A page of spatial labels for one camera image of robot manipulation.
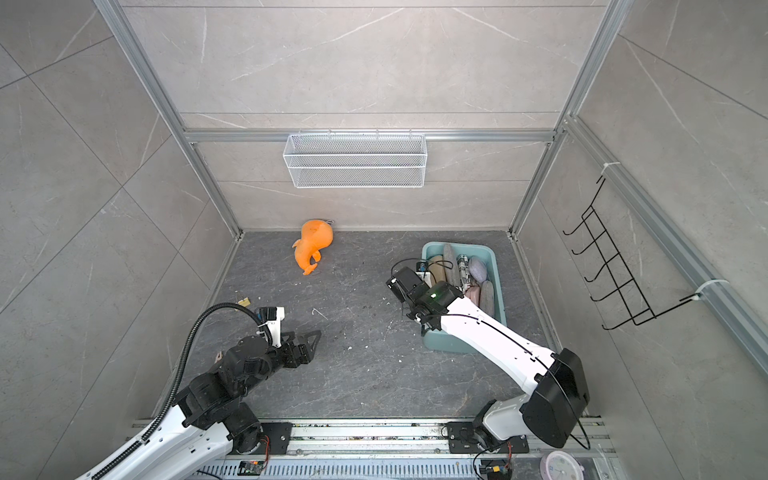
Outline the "newspaper print case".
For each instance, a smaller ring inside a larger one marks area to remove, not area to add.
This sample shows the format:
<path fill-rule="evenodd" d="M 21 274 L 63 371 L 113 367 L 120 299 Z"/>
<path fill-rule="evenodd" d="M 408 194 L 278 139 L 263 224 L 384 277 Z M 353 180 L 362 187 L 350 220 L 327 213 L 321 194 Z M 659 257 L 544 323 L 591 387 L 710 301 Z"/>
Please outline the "newspaper print case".
<path fill-rule="evenodd" d="M 469 270 L 469 258 L 466 255 L 458 255 L 457 268 L 459 274 L 460 288 L 466 292 L 472 286 L 471 274 Z"/>

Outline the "teal plastic storage box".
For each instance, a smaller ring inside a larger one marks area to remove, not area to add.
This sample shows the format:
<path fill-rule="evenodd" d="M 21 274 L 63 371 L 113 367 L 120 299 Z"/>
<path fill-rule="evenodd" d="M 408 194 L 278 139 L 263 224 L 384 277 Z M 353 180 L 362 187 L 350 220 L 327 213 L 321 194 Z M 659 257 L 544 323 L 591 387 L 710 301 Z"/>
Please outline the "teal plastic storage box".
<path fill-rule="evenodd" d="M 493 287 L 493 296 L 491 297 L 493 305 L 493 315 L 497 321 L 507 325 L 504 301 L 502 296 L 502 285 L 500 271 L 497 259 L 493 250 L 484 245 L 450 243 L 455 256 L 464 255 L 471 261 L 476 258 L 486 268 L 486 280 Z M 460 339 L 440 331 L 427 331 L 422 335 L 423 345 L 433 351 L 456 353 L 456 354 L 475 354 L 476 350 L 461 341 Z"/>

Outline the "pink case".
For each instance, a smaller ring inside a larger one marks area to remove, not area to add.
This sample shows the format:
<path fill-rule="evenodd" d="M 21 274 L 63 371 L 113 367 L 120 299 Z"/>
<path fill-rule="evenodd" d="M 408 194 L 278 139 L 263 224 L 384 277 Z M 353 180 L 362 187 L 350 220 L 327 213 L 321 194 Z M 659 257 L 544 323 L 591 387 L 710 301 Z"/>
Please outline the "pink case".
<path fill-rule="evenodd" d="M 481 298 L 481 287 L 476 285 L 470 286 L 466 290 L 465 295 L 474 305 L 478 306 Z"/>

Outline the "purple fabric case top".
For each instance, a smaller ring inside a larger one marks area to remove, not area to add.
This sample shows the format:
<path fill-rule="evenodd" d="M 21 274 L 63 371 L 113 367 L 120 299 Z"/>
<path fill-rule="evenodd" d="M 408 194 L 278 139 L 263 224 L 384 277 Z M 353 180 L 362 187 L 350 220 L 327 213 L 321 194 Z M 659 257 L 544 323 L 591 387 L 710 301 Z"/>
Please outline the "purple fabric case top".
<path fill-rule="evenodd" d="M 486 264 L 477 256 L 472 256 L 469 259 L 468 271 L 471 278 L 476 284 L 482 285 L 488 280 L 488 269 Z"/>

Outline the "tan fabric case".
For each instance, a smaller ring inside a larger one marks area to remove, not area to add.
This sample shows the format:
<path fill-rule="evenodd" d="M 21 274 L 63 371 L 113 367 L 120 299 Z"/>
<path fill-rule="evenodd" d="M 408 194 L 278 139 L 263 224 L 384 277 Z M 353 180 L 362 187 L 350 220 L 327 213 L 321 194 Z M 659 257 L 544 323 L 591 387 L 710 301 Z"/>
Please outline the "tan fabric case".
<path fill-rule="evenodd" d="M 446 270 L 442 255 L 435 255 L 428 260 L 428 271 L 432 276 L 433 284 L 446 280 Z"/>

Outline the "grey fabric glasses case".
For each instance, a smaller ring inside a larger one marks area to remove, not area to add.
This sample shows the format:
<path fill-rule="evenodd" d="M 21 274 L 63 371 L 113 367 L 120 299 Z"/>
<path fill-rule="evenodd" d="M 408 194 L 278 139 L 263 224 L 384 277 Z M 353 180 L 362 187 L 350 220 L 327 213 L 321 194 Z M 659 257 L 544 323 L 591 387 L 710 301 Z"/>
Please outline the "grey fabric glasses case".
<path fill-rule="evenodd" d="M 480 286 L 479 308 L 491 318 L 495 317 L 495 289 L 493 283 L 489 280 L 484 281 Z"/>

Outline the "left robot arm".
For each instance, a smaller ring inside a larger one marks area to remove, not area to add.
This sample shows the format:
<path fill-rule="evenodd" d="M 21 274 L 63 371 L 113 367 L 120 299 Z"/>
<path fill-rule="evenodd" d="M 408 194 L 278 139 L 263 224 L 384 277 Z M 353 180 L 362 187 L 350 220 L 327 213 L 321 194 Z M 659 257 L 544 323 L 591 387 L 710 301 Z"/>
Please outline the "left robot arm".
<path fill-rule="evenodd" d="M 226 308 L 253 320 L 255 334 L 239 340 L 208 371 L 184 383 L 185 367 L 203 323 Z M 185 479 L 230 453 L 285 453 L 291 426 L 263 425 L 244 401 L 279 370 L 297 368 L 314 358 L 320 331 L 304 336 L 284 332 L 284 316 L 282 307 L 252 311 L 238 303 L 219 303 L 206 309 L 188 335 L 170 391 L 157 416 L 84 473 L 84 478 Z"/>

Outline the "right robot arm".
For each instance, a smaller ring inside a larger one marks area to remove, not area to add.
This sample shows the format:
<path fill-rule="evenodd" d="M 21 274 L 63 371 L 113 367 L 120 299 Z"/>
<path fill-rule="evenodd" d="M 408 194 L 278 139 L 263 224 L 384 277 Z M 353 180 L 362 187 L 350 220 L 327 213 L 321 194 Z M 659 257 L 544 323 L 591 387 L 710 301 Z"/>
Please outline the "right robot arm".
<path fill-rule="evenodd" d="M 508 400 L 492 400 L 472 422 L 473 436 L 492 450 L 509 440 L 534 436 L 562 448 L 575 429 L 590 393 L 583 363 L 573 351 L 556 353 L 525 339 L 495 320 L 457 287 L 433 286 L 412 269 L 392 274 L 387 287 L 409 308 L 407 317 L 429 331 L 458 338 L 504 371 L 522 390 Z"/>

